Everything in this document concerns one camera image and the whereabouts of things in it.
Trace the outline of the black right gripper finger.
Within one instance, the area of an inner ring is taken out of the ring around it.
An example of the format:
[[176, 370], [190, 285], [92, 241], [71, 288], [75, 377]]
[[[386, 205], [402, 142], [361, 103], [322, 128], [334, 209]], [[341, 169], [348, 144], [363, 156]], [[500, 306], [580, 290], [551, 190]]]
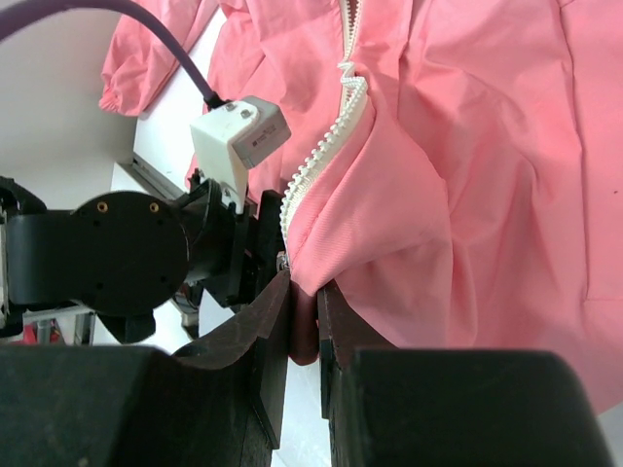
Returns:
[[609, 466], [572, 368], [547, 351], [403, 349], [317, 296], [322, 414], [336, 466]]

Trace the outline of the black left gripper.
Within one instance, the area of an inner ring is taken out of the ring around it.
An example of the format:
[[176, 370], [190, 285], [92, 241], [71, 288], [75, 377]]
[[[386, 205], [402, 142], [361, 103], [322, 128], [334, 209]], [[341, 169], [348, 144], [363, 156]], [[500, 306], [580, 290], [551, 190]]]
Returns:
[[27, 312], [82, 305], [117, 340], [133, 343], [154, 333], [156, 308], [184, 286], [200, 285], [223, 307], [248, 305], [262, 292], [173, 354], [148, 346], [3, 346], [3, 465], [270, 464], [288, 360], [290, 275], [278, 273], [286, 264], [282, 196], [262, 194], [254, 258], [252, 218], [224, 193], [209, 179], [174, 200], [117, 191], [52, 210], [2, 179], [5, 337], [22, 331]]

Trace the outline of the pink hooded zip jacket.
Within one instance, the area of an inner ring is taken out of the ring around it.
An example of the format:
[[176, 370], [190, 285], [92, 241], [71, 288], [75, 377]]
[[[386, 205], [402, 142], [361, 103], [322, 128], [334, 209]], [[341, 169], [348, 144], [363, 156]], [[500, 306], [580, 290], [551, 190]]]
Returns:
[[207, 80], [277, 104], [249, 173], [284, 195], [291, 356], [336, 282], [398, 346], [548, 349], [622, 401], [618, 1], [148, 1]]

